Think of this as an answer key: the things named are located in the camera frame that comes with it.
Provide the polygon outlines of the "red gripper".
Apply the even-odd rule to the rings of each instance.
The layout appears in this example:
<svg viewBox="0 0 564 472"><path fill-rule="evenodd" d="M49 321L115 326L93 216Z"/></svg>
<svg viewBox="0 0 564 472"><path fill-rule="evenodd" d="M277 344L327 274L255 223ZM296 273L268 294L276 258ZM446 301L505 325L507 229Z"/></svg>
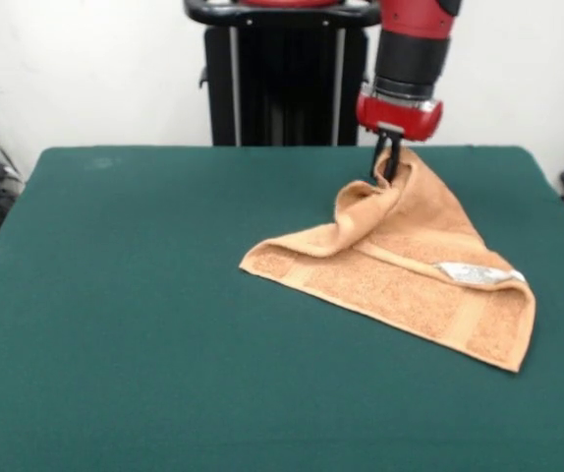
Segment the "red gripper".
<svg viewBox="0 0 564 472"><path fill-rule="evenodd" d="M400 163L402 138L412 142L430 139L441 121L443 102L434 98L410 100L383 95L370 85L364 85L357 98L356 115L360 126L377 133L369 178L376 180L376 165L389 142L389 157L383 177L393 180ZM397 134L380 130L390 130Z"/></svg>

